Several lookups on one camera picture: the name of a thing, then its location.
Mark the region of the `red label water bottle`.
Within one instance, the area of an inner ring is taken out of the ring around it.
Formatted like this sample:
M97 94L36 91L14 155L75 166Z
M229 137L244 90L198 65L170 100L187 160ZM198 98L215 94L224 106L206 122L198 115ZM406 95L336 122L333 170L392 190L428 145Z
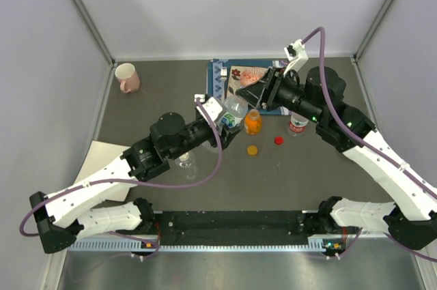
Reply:
M292 136L300 136L307 127L309 120L298 113L292 111L288 124L289 132Z

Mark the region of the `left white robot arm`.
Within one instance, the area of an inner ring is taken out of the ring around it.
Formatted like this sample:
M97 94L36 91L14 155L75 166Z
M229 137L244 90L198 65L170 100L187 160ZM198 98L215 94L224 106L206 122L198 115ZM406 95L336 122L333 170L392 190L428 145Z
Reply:
M150 126L150 135L137 141L108 165L76 184L50 194L30 196L43 251L53 254L84 237L111 231L147 233L154 227L154 211L145 199L100 208L170 169L170 162L205 142L226 149L241 131L236 125L218 126L200 112L187 124L177 113L165 113Z

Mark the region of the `red bottle cap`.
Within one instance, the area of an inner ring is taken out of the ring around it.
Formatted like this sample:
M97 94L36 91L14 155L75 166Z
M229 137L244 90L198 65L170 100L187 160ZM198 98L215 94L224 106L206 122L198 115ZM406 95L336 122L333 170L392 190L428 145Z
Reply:
M283 137L282 137L282 136L276 136L276 137L274 138L274 142L275 142L277 145L282 145L283 142L284 142Z

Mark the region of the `silver fork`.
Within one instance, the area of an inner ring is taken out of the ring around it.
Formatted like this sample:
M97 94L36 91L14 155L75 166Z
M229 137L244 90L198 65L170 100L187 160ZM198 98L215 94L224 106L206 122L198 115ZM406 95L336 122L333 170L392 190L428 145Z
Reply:
M227 68L225 66L221 67L221 70L220 70L220 81L221 81L222 87L225 87L226 86L226 82L227 82Z

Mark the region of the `blue cap water bottle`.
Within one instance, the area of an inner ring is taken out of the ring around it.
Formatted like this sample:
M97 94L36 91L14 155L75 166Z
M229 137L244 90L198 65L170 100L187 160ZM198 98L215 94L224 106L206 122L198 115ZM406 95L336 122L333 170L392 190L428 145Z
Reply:
M238 96L227 97L223 104L225 113L221 117L219 126L238 127L248 112L248 104Z

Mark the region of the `clear glass bottle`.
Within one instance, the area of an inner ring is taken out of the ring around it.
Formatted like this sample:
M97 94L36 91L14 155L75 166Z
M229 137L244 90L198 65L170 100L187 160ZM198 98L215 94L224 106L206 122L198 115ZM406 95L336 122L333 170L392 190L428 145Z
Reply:
M199 170L193 152L189 151L175 159L177 170L181 176L187 180L195 180L198 177Z

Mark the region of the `white notebook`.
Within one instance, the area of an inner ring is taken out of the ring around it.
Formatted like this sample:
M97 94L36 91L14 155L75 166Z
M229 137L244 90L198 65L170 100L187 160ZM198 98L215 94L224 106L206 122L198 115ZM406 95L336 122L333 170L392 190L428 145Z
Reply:
M98 175L86 181L86 185L101 179L131 179L128 175L127 162L120 159L126 149L128 147L122 145L92 141L74 185L82 184L83 179L88 179L95 173ZM84 194L88 199L92 194L97 194L99 203L105 200L124 202L131 187L133 184L105 182L84 187L75 191L74 195Z

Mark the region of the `orange juice bottle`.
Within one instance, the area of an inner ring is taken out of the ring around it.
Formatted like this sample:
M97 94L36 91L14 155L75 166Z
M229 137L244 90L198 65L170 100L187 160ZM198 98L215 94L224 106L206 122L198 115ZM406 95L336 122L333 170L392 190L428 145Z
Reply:
M256 109L251 109L244 118L244 129L247 134L255 135L262 128L262 116Z

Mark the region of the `orange bottle cap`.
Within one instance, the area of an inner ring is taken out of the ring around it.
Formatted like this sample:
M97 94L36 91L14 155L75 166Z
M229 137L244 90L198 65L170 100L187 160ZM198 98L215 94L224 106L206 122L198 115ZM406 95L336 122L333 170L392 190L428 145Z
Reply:
M249 145L246 152L250 156L255 156L258 153L258 148L255 145Z

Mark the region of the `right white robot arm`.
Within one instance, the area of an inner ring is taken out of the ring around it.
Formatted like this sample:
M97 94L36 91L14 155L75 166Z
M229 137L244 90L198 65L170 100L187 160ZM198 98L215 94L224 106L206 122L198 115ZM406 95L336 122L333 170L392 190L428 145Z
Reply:
M305 83L295 72L268 68L261 79L235 94L253 108L283 107L315 123L323 141L359 165L392 199L372 203L330 197L318 210L324 231L368 229L420 250L436 240L436 189L393 151L366 114L343 102L345 89L345 81L331 68L310 69Z

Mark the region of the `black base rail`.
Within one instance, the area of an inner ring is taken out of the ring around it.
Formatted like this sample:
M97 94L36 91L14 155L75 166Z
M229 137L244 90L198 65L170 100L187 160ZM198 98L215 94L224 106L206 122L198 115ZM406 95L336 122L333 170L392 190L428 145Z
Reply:
M298 245L323 233L316 214L300 211L166 211L147 232L165 246Z

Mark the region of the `red patterned bowl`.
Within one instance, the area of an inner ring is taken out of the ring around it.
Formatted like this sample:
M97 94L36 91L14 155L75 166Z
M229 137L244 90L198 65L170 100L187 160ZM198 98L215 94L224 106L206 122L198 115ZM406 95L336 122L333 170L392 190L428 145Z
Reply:
M245 67L240 73L240 84L246 87L261 79L267 71L267 68Z

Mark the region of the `blue patterned placemat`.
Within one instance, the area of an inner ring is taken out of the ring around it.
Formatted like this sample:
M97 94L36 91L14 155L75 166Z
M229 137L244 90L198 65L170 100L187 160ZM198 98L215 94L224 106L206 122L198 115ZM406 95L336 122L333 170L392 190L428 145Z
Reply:
M207 93L209 96L217 97L218 99L225 99L225 92L227 87L222 87L220 81L220 70L222 66L227 68L227 81L229 78L229 70L231 66L259 66L259 67L274 67L273 60L265 59L212 59L207 67Z

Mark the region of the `square floral plate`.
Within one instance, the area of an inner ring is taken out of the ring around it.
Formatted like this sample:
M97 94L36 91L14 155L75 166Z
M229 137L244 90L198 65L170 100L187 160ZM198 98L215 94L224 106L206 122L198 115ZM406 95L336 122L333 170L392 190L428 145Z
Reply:
M231 66L230 68L228 68L229 78L227 81L225 98L235 95L236 90L240 87L240 73L242 69L245 67L259 67L259 66Z

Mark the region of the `pink mug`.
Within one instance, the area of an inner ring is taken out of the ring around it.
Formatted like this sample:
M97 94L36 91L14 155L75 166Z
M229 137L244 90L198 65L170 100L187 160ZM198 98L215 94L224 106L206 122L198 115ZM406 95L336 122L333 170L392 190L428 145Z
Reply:
M115 77L119 81L122 93L133 93L139 90L140 80L136 68L131 63L123 63L116 67Z

